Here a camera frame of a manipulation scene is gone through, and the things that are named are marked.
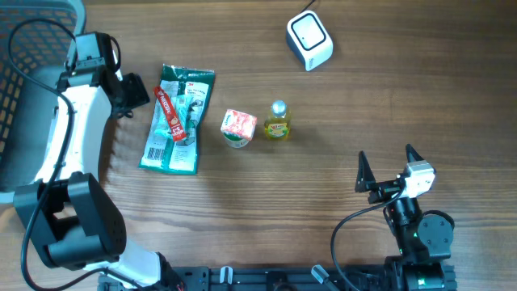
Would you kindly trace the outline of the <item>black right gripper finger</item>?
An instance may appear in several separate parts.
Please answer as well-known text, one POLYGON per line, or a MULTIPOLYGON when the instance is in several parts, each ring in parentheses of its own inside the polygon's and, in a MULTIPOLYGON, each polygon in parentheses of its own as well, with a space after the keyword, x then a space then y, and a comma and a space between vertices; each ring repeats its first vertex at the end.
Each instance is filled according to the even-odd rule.
POLYGON ((376 189, 376 179, 364 151, 359 152, 358 173, 355 183, 356 192, 370 192, 376 189))
POLYGON ((420 162, 424 160, 411 144, 406 145, 406 157, 408 162, 420 162))

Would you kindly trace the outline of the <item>red Nescafe stick sachet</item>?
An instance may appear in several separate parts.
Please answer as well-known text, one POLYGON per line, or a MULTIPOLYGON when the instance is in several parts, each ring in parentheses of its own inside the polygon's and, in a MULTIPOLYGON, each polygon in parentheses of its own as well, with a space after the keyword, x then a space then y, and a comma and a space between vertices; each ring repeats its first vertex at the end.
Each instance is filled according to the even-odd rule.
POLYGON ((170 129, 170 135, 174 142, 182 141, 187 138, 187 134, 181 124, 179 116, 175 111, 169 95, 160 87, 154 88, 154 94, 162 106, 164 111, 167 126, 170 129))

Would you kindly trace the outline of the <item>green 3M product package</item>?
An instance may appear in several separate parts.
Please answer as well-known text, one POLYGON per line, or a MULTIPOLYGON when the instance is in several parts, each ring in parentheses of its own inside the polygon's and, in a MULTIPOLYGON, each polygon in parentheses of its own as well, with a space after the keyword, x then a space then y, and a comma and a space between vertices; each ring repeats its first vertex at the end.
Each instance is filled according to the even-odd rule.
POLYGON ((198 133, 207 110, 215 72, 164 65, 159 86, 170 97, 186 137, 174 141, 166 114, 155 102, 149 135, 139 167, 167 174, 194 175, 198 163, 198 133))

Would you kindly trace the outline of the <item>yellow dish soap bottle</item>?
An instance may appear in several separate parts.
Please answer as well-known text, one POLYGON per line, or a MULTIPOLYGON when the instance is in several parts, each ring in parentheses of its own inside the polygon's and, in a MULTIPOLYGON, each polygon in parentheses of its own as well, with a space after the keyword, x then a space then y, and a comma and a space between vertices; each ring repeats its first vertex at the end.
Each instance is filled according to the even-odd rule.
POLYGON ((264 121, 264 130, 267 138, 283 140, 288 137, 291 129, 292 113, 290 107, 283 100, 276 100, 270 107, 264 121))

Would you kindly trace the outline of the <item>Knorr stock cube jar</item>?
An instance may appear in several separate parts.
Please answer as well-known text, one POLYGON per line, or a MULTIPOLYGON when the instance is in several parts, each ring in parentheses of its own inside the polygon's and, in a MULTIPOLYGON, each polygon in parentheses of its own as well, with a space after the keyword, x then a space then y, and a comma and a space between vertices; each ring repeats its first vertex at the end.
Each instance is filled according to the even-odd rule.
POLYGON ((221 124, 221 132, 230 147, 239 149, 253 139, 256 124, 256 116, 228 109, 221 124))

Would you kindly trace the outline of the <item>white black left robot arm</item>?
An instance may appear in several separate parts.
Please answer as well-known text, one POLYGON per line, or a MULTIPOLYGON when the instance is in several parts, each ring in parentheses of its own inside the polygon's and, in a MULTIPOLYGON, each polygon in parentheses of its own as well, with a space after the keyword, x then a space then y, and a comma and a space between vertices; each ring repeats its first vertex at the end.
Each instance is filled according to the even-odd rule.
POLYGON ((121 212, 99 183, 105 125, 148 103, 146 89, 138 75, 120 74, 112 36, 84 33, 74 43, 75 61, 52 88, 60 105, 47 156, 36 180, 14 194, 23 248, 34 247, 49 268, 99 274, 103 290, 183 290, 162 254, 128 239, 121 212))

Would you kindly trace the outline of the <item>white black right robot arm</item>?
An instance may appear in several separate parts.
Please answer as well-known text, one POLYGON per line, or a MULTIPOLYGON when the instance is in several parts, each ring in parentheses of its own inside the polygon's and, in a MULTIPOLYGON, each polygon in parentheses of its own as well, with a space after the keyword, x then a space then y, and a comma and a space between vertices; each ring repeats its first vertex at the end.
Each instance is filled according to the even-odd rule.
POLYGON ((456 274, 445 264, 452 256, 455 222, 439 210, 422 211, 417 197, 431 190, 435 168, 408 144, 407 164, 393 180, 378 182, 366 154, 359 153, 355 190, 369 194, 368 203, 384 203, 383 215, 400 255, 385 259, 386 290, 456 290, 456 274))

